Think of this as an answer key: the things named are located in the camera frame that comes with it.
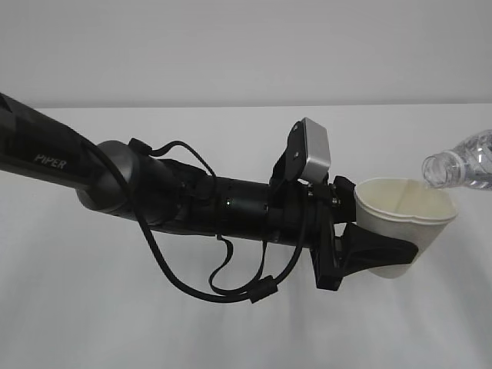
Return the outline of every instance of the white paper cup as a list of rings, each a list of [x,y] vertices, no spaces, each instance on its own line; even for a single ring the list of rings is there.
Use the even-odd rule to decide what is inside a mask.
[[[406,178],[373,178],[355,187],[357,225],[383,236],[417,245],[414,261],[457,216],[447,192]],[[410,267],[372,268],[381,277],[396,278]]]

